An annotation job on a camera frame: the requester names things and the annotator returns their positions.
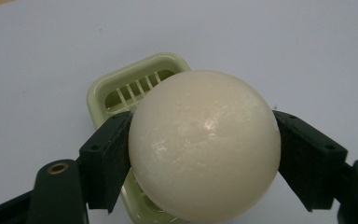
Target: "ball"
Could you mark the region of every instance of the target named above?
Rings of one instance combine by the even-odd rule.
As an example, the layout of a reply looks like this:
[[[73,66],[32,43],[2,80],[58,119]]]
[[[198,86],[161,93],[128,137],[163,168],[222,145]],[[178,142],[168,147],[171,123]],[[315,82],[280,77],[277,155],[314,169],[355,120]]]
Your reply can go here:
[[[131,166],[150,200],[184,220],[240,215],[277,174],[281,137],[265,100],[240,79],[212,71],[168,77],[134,112]]]

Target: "white surface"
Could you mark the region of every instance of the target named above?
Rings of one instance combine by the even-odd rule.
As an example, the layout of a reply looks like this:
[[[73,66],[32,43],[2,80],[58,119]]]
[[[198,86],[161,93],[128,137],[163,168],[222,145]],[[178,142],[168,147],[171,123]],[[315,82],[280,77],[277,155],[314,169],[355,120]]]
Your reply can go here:
[[[17,0],[0,6],[0,203],[31,189],[44,164],[77,157],[94,131],[93,80],[160,51],[246,80],[358,159],[358,1]],[[122,202],[89,214],[131,223]],[[337,220],[336,210],[309,214],[278,177],[225,223]]]
[[[132,170],[162,210],[183,220],[229,220],[277,174],[281,136],[266,101],[236,77],[189,71],[165,79],[130,127]]]

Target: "screw hole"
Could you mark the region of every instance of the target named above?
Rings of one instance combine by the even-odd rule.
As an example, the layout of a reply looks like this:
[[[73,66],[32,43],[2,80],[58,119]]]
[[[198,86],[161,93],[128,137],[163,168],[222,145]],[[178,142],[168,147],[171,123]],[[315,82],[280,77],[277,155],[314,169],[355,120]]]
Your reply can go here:
[[[58,175],[60,173],[65,172],[69,168],[69,165],[67,163],[61,162],[56,163],[48,168],[48,173],[50,175]]]
[[[335,147],[331,146],[331,145],[327,145],[327,146],[324,146],[325,148],[329,149],[329,150],[334,150],[336,149]]]

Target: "plastic basket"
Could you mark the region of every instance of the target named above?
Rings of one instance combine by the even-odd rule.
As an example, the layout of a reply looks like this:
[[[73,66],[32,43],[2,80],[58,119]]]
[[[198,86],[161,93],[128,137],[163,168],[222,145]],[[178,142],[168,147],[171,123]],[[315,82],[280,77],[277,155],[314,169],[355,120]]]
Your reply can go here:
[[[165,78],[189,70],[180,56],[158,53],[98,78],[87,94],[95,128],[117,113],[134,111],[145,95]],[[132,170],[122,187],[121,198],[136,224],[186,223],[153,204],[137,184]]]

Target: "white background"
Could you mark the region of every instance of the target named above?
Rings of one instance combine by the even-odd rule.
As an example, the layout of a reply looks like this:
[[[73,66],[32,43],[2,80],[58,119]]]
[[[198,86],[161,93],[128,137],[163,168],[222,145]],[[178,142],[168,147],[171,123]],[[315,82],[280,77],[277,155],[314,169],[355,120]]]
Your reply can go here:
[[[75,159],[94,132],[86,94],[98,77],[161,51],[192,69],[247,81],[358,159],[358,1],[31,1],[0,6],[0,203],[39,168]],[[308,213],[280,175],[224,223],[337,223]],[[91,223],[131,223],[121,200]]]

